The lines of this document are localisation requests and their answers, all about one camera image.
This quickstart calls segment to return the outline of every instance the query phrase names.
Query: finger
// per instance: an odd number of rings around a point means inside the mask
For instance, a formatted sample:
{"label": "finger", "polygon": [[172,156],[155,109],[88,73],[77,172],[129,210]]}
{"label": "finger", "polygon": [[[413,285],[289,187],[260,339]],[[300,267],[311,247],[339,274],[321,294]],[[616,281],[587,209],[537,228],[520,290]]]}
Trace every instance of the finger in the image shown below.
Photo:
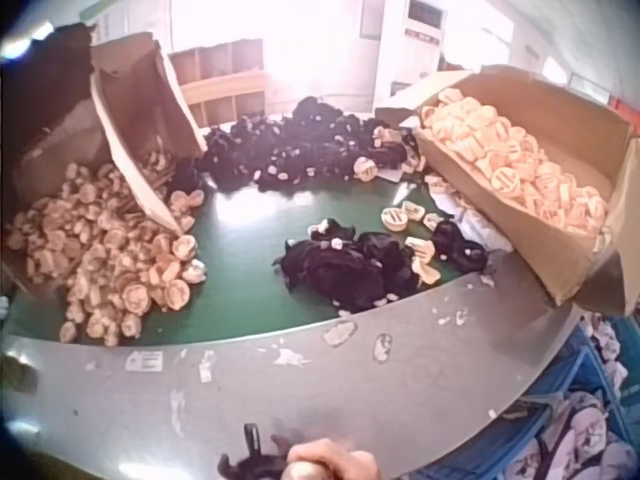
{"label": "finger", "polygon": [[367,478],[380,478],[380,470],[378,470],[378,464],[373,455],[363,451],[351,452],[351,455],[362,464],[363,468],[366,468],[367,471],[370,472]]}
{"label": "finger", "polygon": [[347,477],[346,474],[352,469],[354,461],[349,452],[326,438],[293,447],[289,451],[288,461],[299,460],[322,463],[338,473],[341,478]]}

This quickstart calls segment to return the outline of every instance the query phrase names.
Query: window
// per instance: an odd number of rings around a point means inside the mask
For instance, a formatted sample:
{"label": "window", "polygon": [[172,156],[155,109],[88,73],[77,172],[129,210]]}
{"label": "window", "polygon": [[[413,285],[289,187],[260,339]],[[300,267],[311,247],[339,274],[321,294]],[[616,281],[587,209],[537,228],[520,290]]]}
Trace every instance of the window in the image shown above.
{"label": "window", "polygon": [[600,85],[593,83],[586,78],[573,74],[571,75],[571,79],[569,80],[569,88],[575,90],[576,92],[580,92],[583,95],[587,95],[592,100],[595,100],[598,103],[603,105],[609,104],[609,98],[611,94],[606,88],[602,88]]}
{"label": "window", "polygon": [[452,0],[443,53],[468,70],[509,62],[513,22],[484,0]]}
{"label": "window", "polygon": [[560,85],[566,85],[569,80],[567,72],[565,72],[560,64],[551,57],[548,57],[544,62],[542,75],[544,75],[548,80],[551,80],[554,83],[559,83]]}
{"label": "window", "polygon": [[409,19],[442,30],[444,12],[420,0],[409,2]]}

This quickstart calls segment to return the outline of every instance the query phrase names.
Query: wall light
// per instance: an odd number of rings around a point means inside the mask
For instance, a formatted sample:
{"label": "wall light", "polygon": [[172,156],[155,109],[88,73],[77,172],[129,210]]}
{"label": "wall light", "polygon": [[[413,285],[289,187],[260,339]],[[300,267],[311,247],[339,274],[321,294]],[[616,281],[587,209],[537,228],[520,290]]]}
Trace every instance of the wall light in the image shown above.
{"label": "wall light", "polygon": [[22,54],[24,54],[24,52],[29,49],[29,45],[31,45],[30,38],[23,38],[22,40],[7,42],[2,46],[0,55],[2,55],[4,58],[8,58],[9,60],[13,60],[14,58],[18,58]]}
{"label": "wall light", "polygon": [[560,64],[551,57],[547,57],[547,60],[544,62],[542,75],[544,75],[548,80],[551,80],[554,83],[559,83],[560,85],[566,85],[569,80],[567,72],[565,72]]}
{"label": "wall light", "polygon": [[31,38],[34,40],[44,40],[47,35],[53,32],[53,25],[50,22],[39,26],[32,34]]}

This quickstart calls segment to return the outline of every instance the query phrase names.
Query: black plush fabric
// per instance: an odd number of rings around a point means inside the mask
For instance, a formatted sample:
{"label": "black plush fabric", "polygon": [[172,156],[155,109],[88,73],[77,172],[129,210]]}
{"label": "black plush fabric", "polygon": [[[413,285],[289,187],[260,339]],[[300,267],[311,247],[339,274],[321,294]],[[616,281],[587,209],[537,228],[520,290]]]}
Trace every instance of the black plush fabric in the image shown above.
{"label": "black plush fabric", "polygon": [[176,162],[175,172],[167,182],[167,197],[176,190],[191,193],[199,188],[202,188],[202,176],[196,170],[194,161],[182,159]]}
{"label": "black plush fabric", "polygon": [[489,256],[484,247],[466,240],[458,225],[450,220],[438,223],[431,241],[440,259],[451,262],[462,273],[481,272],[487,266]]}
{"label": "black plush fabric", "polygon": [[212,127],[208,150],[196,163],[209,172],[218,188],[233,191],[250,182],[263,189],[281,189],[308,178],[353,178],[353,164],[361,157],[380,168],[398,168],[407,148],[417,152],[410,130],[403,143],[383,142],[375,148],[373,132],[387,125],[377,119],[360,120],[315,97],[298,103],[291,117],[273,120],[263,114],[242,117],[229,133]]}
{"label": "black plush fabric", "polygon": [[287,288],[304,284],[352,313],[384,303],[389,294],[403,298],[418,291],[410,247],[379,232],[354,240],[354,227],[334,219],[325,222],[324,231],[312,232],[311,240],[287,242],[285,255],[274,262],[280,264]]}

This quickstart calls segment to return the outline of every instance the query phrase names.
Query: black plush toy part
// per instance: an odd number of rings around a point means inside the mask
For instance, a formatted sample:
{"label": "black plush toy part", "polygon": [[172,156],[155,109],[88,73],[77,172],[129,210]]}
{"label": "black plush toy part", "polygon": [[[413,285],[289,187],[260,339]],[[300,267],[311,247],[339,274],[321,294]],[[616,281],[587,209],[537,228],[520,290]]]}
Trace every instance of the black plush toy part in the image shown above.
{"label": "black plush toy part", "polygon": [[376,147],[374,130],[387,126],[377,119],[362,121],[345,115],[307,97],[291,117],[243,116],[228,133],[212,127],[205,138],[208,150],[196,168],[208,172],[221,191],[251,182],[261,189],[280,190],[314,178],[349,181],[355,161],[362,156],[379,168],[393,169],[407,159],[407,149],[415,149],[409,130],[400,132],[398,141]]}
{"label": "black plush toy part", "polygon": [[357,240],[355,235],[354,227],[328,218],[311,229],[311,240],[286,242],[285,255],[274,263],[280,265],[287,288],[304,284],[350,313],[418,291],[411,248],[387,233],[366,232]]}
{"label": "black plush toy part", "polygon": [[482,245],[466,240],[460,227],[451,220],[438,223],[431,237],[440,259],[451,262],[461,273],[481,272],[489,256]]}
{"label": "black plush toy part", "polygon": [[278,455],[265,455],[260,446],[258,426],[249,423],[244,426],[244,437],[249,456],[231,465],[229,456],[222,454],[218,462],[218,473],[227,480],[280,480],[287,467],[289,445],[281,437],[272,437],[278,447]]}

